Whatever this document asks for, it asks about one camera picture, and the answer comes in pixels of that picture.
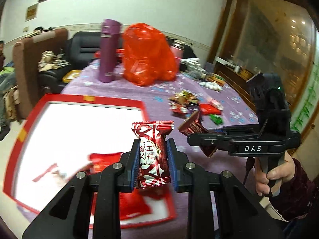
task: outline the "human hand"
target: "human hand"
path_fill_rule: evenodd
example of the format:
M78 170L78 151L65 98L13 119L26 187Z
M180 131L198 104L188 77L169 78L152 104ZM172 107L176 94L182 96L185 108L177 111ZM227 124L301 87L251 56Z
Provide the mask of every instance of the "human hand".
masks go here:
M255 160L255 180L256 180L256 192L259 196L262 194L269 194L270 188L267 185L269 180L282 179L282 182L289 182L295 175L295 163L291 156L285 152L285 162L280 166L272 169L267 175L262 171L260 161L256 157Z

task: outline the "black handle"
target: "black handle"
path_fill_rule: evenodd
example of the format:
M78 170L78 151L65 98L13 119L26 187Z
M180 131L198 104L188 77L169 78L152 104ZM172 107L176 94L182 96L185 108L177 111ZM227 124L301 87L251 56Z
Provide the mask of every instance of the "black handle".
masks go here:
M273 157L259 157L261 169L264 173L270 172L272 169L276 168L277 166L283 164L285 162L285 153L281 156L273 156ZM280 186L282 183L282 179L279 180L269 180L269 194L265 195L266 197L275 197L280 193Z

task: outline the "metal bolt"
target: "metal bolt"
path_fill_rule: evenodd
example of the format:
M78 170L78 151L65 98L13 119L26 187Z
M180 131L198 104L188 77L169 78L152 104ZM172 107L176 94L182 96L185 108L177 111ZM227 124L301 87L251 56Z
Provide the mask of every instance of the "metal bolt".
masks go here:
M85 172L78 172L77 173L77 178L83 179L85 177Z
M123 166L123 165L122 165L121 163L115 163L115 164L113 164L113 168L116 169L116 170L121 169L122 166Z
M222 175L225 177L225 178L230 178L232 177L232 173L230 171L223 171L222 172Z
M187 163L185 164L187 169L194 169L195 168L195 164L194 163Z

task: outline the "purple bedsheet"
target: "purple bedsheet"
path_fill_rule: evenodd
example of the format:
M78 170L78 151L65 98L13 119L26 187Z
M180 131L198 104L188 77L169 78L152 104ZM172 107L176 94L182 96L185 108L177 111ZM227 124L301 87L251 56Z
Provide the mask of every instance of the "purple bedsheet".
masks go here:
M223 91L216 92L200 86L196 81L182 73L177 74L173 82L157 82L149 87L136 86L122 77L123 68L118 66L115 70L116 80L111 83L102 83L97 79L99 60L95 60L86 67L81 75L70 82L62 91L63 94L91 95L104 97L127 98L143 101L150 120L174 120L175 129L168 138L174 138L177 149L185 152L191 162L201 165L205 170L221 173L224 170L231 171L240 181L245 176L245 157L231 157L226 151L217 150L215 154L208 158L201 152L199 147L191 147L187 143L186 136L181 134L177 127L184 119L172 116L168 107L168 98L180 89L187 89L199 95L203 103L208 98L219 100L224 106L223 121L224 126L258 123L254 112L245 104L229 85L225 85ZM203 125L207 129L214 129L216 126L208 116L204 116ZM250 174L246 187L253 192L255 183L253 175ZM153 226L140 228L122 229L124 239L163 239L163 238L185 238L187 227L188 194L173 193L177 218ZM216 206L212 193L212 203L214 212L215 229L218 228ZM18 207L29 221L35 218L35 214L24 211Z

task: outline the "black leather sofa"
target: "black leather sofa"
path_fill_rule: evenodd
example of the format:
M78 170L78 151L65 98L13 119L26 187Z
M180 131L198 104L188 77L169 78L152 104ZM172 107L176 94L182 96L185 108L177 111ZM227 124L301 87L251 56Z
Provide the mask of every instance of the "black leather sofa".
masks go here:
M81 31L68 40L63 48L63 53L65 53L63 59L69 61L70 64L63 68L39 72L38 84L42 93L61 93L67 85L62 82L62 78L71 70L82 70L93 60L94 53L100 50L100 39L99 32ZM167 38L167 42L171 45L173 39ZM121 38L118 48L122 48ZM196 57L196 55L190 46L185 45L183 58L191 57Z

